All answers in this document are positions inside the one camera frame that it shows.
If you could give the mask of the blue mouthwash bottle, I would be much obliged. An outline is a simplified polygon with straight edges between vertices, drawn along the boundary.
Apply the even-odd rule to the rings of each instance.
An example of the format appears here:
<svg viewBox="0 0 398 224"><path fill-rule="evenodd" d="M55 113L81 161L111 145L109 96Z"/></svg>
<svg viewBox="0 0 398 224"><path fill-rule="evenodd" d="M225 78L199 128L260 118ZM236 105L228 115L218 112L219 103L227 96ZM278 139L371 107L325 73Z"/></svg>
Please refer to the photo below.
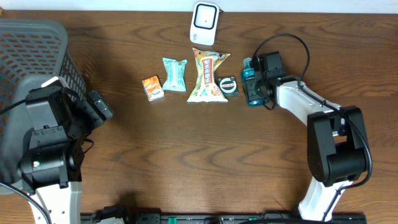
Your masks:
<svg viewBox="0 0 398 224"><path fill-rule="evenodd" d="M260 75L256 75L251 62L251 57L245 58L243 60L244 69L241 72L246 102L249 106L264 106L268 99L264 97L261 90L262 78Z"/></svg>

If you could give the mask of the small green round-logo box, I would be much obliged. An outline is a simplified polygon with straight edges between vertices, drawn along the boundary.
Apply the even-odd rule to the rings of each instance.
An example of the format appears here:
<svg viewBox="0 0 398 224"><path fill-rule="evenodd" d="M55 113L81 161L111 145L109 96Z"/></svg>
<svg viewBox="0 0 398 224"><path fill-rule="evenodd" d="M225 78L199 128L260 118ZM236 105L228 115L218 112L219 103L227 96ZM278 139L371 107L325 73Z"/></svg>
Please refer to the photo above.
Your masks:
<svg viewBox="0 0 398 224"><path fill-rule="evenodd" d="M218 79L218 86L225 97L238 96L236 77L223 77Z"/></svg>

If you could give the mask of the yellow snack bag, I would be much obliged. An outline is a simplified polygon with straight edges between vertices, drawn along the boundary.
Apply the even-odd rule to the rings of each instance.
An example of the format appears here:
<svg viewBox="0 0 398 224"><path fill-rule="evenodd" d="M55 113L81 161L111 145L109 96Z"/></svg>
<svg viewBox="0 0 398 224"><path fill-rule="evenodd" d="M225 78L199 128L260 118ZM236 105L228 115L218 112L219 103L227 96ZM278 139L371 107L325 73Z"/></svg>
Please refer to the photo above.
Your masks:
<svg viewBox="0 0 398 224"><path fill-rule="evenodd" d="M197 68L197 82L187 103L227 103L215 81L215 71L230 56L229 53L202 51L192 48Z"/></svg>

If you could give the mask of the small orange packet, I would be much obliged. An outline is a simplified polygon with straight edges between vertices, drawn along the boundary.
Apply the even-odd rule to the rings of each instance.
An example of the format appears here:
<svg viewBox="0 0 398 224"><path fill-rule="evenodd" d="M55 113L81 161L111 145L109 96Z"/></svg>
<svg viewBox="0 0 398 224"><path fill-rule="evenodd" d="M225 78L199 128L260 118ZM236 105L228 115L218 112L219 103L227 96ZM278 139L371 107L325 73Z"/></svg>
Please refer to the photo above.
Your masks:
<svg viewBox="0 0 398 224"><path fill-rule="evenodd" d="M143 80L142 85L149 101L158 100L164 97L164 91L157 76Z"/></svg>

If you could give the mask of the teal snack pack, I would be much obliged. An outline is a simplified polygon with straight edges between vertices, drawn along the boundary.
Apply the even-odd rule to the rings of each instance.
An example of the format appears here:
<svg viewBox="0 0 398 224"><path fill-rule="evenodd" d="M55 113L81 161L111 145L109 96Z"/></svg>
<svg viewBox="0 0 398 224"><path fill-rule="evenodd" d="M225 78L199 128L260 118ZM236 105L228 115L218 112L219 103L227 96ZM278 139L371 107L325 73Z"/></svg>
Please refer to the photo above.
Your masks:
<svg viewBox="0 0 398 224"><path fill-rule="evenodd" d="M168 91L182 91L187 90L184 74L187 60L178 61L171 58L163 58L165 71L167 72L167 79L163 84L162 89Z"/></svg>

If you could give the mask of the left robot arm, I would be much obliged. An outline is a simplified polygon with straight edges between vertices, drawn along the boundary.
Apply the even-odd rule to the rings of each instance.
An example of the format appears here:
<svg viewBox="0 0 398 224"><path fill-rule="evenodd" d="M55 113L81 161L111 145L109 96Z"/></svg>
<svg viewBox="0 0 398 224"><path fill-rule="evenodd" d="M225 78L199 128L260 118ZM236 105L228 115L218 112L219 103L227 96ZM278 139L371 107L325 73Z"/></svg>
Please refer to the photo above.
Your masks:
<svg viewBox="0 0 398 224"><path fill-rule="evenodd" d="M80 97L62 86L31 90L25 107L32 129L18 163L36 223L80 223L82 145L113 116L97 91Z"/></svg>

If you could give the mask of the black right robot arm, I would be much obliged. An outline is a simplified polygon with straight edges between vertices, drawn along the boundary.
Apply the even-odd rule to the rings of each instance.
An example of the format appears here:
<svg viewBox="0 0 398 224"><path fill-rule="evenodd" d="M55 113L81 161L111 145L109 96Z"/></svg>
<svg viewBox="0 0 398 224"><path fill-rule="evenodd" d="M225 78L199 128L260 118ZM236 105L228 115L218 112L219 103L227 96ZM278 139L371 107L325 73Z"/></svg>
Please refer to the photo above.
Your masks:
<svg viewBox="0 0 398 224"><path fill-rule="evenodd" d="M304 220L330 221L342 194L364 185L373 171L362 111L324 99L280 67L247 66L241 77L248 105L279 106L306 126L312 180L298 214Z"/></svg>

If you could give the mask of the white barcode scanner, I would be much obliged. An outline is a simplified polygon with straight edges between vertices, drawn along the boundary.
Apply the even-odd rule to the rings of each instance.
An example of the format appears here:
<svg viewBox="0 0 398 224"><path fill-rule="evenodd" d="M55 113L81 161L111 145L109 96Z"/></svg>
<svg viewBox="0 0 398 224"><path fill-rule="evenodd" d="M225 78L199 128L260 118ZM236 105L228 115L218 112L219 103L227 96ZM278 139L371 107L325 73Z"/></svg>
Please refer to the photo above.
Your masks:
<svg viewBox="0 0 398 224"><path fill-rule="evenodd" d="M190 40L194 44L212 46L215 43L220 9L216 4L195 4L190 26Z"/></svg>

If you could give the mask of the grey plastic mesh basket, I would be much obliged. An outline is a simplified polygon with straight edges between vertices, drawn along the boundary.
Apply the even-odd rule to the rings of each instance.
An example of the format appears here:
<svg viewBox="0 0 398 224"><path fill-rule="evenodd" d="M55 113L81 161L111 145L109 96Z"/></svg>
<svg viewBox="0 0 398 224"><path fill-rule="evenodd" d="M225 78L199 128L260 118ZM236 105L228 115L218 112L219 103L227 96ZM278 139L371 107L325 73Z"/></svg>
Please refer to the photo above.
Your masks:
<svg viewBox="0 0 398 224"><path fill-rule="evenodd" d="M85 98L86 84L68 52L66 29L54 21L1 19L1 108L23 100L54 76ZM24 105L1 115L1 181L18 189L22 181L16 166L30 128Z"/></svg>

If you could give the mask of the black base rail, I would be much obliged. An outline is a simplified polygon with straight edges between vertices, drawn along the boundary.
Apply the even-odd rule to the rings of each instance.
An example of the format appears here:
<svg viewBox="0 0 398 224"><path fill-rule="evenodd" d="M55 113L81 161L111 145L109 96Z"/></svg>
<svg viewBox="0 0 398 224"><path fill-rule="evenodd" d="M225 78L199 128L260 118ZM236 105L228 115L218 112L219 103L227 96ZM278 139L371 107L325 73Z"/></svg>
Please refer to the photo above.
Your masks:
<svg viewBox="0 0 398 224"><path fill-rule="evenodd" d="M125 223L133 224L209 224L224 223L237 224L246 221L260 219L295 219L299 217L292 216L288 213L266 212L262 215L161 215L157 213L137 213L134 215L114 215L116 218L122 218ZM81 215L82 224L100 223L103 220L111 218L110 215L102 215L99 213L92 215ZM328 223L339 224L367 224L365 215L333 215Z"/></svg>

